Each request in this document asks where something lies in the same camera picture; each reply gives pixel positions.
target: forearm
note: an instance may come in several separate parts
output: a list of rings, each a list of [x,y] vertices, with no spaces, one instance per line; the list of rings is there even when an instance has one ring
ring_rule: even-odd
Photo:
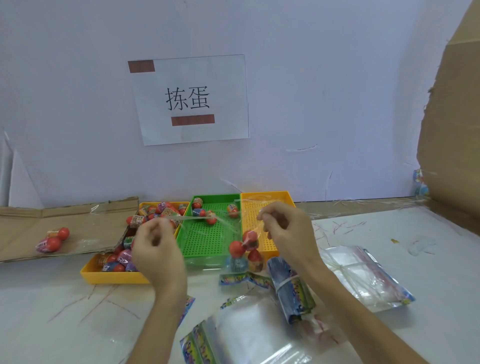
[[[186,294],[177,292],[164,291],[155,298],[127,364],[168,362],[185,301]]]
[[[362,305],[331,271],[312,269],[305,280],[332,312],[365,364],[425,364],[413,349]]]

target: hand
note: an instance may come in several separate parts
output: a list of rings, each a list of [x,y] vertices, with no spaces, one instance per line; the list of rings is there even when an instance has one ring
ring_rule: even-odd
[[[187,271],[174,231],[167,218],[154,218],[142,224],[135,236],[132,260],[152,283],[158,295],[168,292],[183,299],[187,294]]]
[[[329,271],[320,258],[312,222],[305,212],[273,202],[259,212],[257,220],[263,220],[268,238],[273,239],[280,255],[300,276]]]

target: person's left hand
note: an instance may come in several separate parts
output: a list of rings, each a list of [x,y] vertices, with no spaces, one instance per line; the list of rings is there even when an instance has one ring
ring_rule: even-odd
[[[132,261],[152,283],[157,296],[168,292],[185,303],[187,271],[167,218],[154,218],[140,226],[132,248]]]

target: chinese character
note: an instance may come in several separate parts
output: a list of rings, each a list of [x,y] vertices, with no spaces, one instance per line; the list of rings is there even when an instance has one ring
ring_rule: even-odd
[[[185,90],[179,91],[179,88],[177,87],[176,91],[170,92],[170,89],[167,87],[168,93],[165,95],[168,95],[168,100],[167,102],[170,104],[170,107],[168,108],[169,110],[174,110],[177,108],[177,106],[180,104],[179,109],[183,110],[183,104],[185,104],[185,107],[188,107],[187,103],[184,102],[186,98],[181,98],[181,93],[180,92],[185,92]],[[172,109],[172,101],[176,102],[175,106]]]
[[[193,95],[197,95],[197,97],[194,97],[192,98],[192,102],[193,102],[193,106],[191,107],[191,109],[196,109],[196,108],[204,108],[205,106],[210,108],[210,106],[207,105],[207,98],[206,97],[200,97],[200,96],[207,96],[209,94],[205,94],[205,89],[207,88],[207,86],[203,86],[203,87],[189,87],[192,89],[192,93],[190,94],[190,96],[188,98],[191,98]]]

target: yellow plastic basket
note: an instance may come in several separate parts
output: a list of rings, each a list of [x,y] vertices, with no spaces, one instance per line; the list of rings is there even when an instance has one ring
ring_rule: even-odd
[[[251,192],[240,194],[241,202],[241,226],[242,232],[253,230],[258,227],[259,221],[257,215],[260,210],[274,201],[281,201],[287,205],[295,206],[288,191],[271,191],[271,192]],[[278,256],[278,250],[273,240],[268,239],[265,233],[259,238],[258,251],[264,256],[265,261],[273,256]]]
[[[158,205],[160,202],[142,202],[138,207],[142,208],[144,205]],[[181,204],[186,204],[187,209],[190,204],[185,202],[171,202],[171,204],[178,208]],[[180,225],[175,230],[175,236],[180,231]],[[97,264],[98,258],[101,254],[96,254],[87,264],[82,268],[80,274],[90,284],[147,284],[149,281],[140,272],[102,272],[102,267]]]

